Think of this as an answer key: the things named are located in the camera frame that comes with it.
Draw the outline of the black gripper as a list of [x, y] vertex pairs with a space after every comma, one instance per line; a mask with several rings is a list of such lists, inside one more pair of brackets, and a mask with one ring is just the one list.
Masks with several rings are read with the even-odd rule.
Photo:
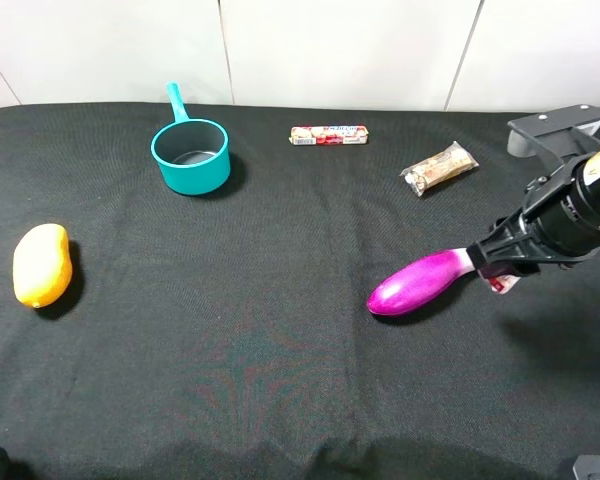
[[542, 265], [572, 268], [600, 248], [600, 151], [558, 169], [467, 247], [480, 276], [530, 276]]

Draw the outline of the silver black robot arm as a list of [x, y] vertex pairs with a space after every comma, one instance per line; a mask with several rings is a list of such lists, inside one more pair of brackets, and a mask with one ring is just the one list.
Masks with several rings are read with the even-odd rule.
[[528, 276], [543, 264], [569, 268], [600, 250], [600, 107], [587, 104], [509, 121], [510, 155], [538, 157], [547, 172], [521, 206], [467, 249], [484, 279]]

